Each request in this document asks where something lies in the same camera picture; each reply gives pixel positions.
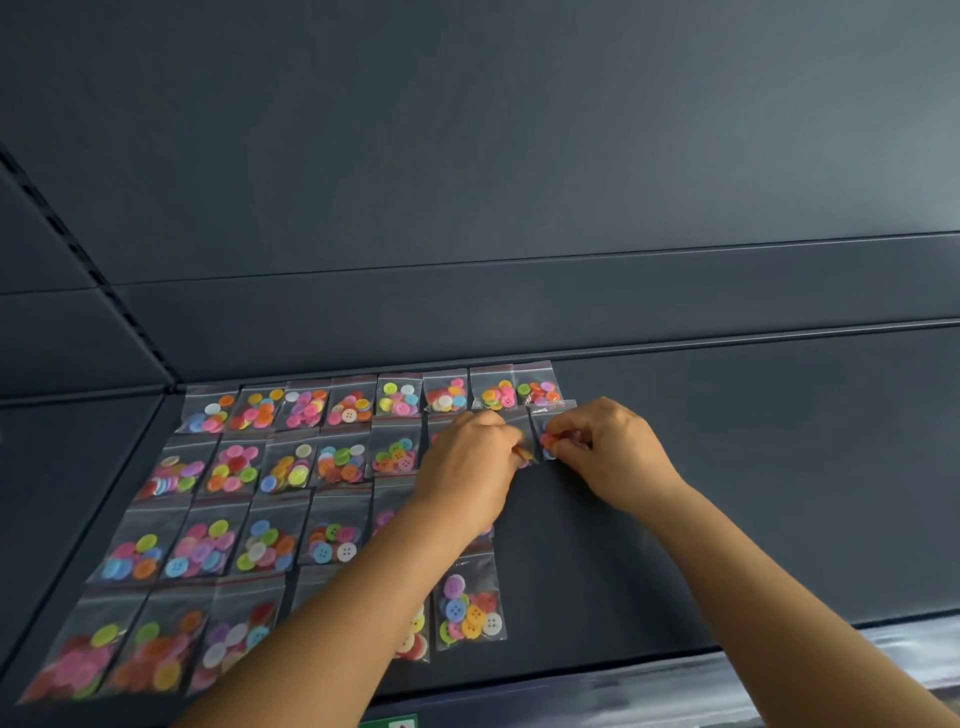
blue button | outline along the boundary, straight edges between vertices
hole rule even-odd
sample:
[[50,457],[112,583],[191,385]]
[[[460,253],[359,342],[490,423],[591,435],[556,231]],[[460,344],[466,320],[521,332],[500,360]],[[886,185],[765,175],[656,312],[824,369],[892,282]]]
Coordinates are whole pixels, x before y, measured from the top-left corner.
[[102,572],[105,579],[116,578],[117,572],[120,571],[120,562],[121,559],[107,559],[107,562],[104,564],[104,570]]
[[444,614],[450,621],[463,621],[464,617],[467,616],[467,605],[460,599],[453,599],[446,605]]
[[206,554],[201,567],[204,571],[214,571],[220,565],[220,551],[214,549]]
[[186,570],[189,569],[190,562],[186,560],[183,556],[178,556],[176,559],[170,559],[167,562],[166,568],[163,570],[167,576],[177,578],[178,576],[183,576],[186,574]]
[[270,630],[267,627],[259,626],[254,627],[247,634],[247,649],[253,649],[258,644],[263,642],[263,638],[270,634]]
[[332,558],[333,547],[323,541],[318,541],[317,545],[313,547],[313,560],[318,564],[328,564]]

yellow button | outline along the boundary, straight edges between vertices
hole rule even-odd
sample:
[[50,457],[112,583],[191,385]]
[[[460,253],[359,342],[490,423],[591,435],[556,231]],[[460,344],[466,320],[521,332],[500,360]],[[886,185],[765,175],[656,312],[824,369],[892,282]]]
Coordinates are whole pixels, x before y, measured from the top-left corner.
[[140,553],[149,551],[154,546],[156,546],[156,533],[148,533],[146,536],[141,536],[140,540],[136,542],[136,550]]
[[106,624],[90,638],[91,647],[106,647],[120,636],[120,627],[116,624]]
[[468,640],[476,640],[480,637],[480,627],[466,619],[460,622],[460,631],[464,633],[464,637]]
[[487,618],[487,613],[484,612],[476,604],[470,604],[467,607],[467,616],[464,617],[464,622],[469,622],[470,624],[475,624],[477,628],[483,626],[484,619]]

pink button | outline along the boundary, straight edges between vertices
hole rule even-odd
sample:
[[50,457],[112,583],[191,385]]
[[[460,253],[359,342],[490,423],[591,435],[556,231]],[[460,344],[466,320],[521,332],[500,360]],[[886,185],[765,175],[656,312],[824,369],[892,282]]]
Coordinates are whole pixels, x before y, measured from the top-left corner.
[[174,556],[178,558],[185,559],[191,553],[193,553],[194,547],[197,545],[198,540],[193,536],[184,536],[180,539],[180,542],[174,546]]
[[127,541],[113,550],[110,558],[130,559],[136,553],[136,544],[133,541]]
[[231,531],[228,531],[223,536],[217,536],[216,547],[218,551],[226,551],[231,546],[233,542],[236,541],[236,536],[233,535]]

finger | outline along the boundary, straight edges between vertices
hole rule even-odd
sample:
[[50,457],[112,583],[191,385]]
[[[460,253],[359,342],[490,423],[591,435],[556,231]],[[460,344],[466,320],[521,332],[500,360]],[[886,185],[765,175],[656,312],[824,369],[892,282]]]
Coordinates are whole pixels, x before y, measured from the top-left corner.
[[557,456],[558,460],[566,463],[584,478],[587,477],[592,464],[591,458],[594,455],[593,450],[586,445],[573,440],[558,440],[550,451]]
[[583,433],[584,438],[589,441],[593,426],[599,417],[597,409],[597,402],[592,401],[561,412],[546,424],[546,431],[557,435],[569,429],[578,429]]
[[450,427],[448,427],[447,429],[459,429],[460,427],[463,427],[468,422],[470,422],[470,420],[472,419],[473,419],[473,413],[467,410],[466,412],[462,412],[461,414],[454,417],[453,422],[450,423]]
[[491,409],[485,409],[473,415],[470,420],[478,425],[503,425],[503,418]]

button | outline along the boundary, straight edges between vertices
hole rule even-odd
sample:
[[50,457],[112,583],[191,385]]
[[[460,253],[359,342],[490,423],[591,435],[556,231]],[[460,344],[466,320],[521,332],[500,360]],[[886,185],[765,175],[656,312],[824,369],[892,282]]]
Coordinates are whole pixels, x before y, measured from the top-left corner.
[[330,559],[333,558],[333,548],[330,544],[320,541],[314,544],[311,555],[313,556],[313,560],[318,564],[328,564]]
[[357,555],[357,547],[354,544],[340,544],[337,546],[337,560],[347,562]]
[[444,596],[447,599],[456,599],[464,592],[466,587],[467,582],[463,576],[458,573],[450,574],[444,582]]
[[444,614],[451,622],[459,622],[467,615],[467,607],[460,599],[452,599],[447,603]]
[[484,619],[482,629],[487,637],[496,637],[500,634],[500,630],[503,629],[503,618],[496,612],[490,612]]
[[463,621],[460,623],[460,630],[464,633],[464,637],[468,640],[476,640],[480,637],[481,628],[479,624],[474,624],[470,621]]

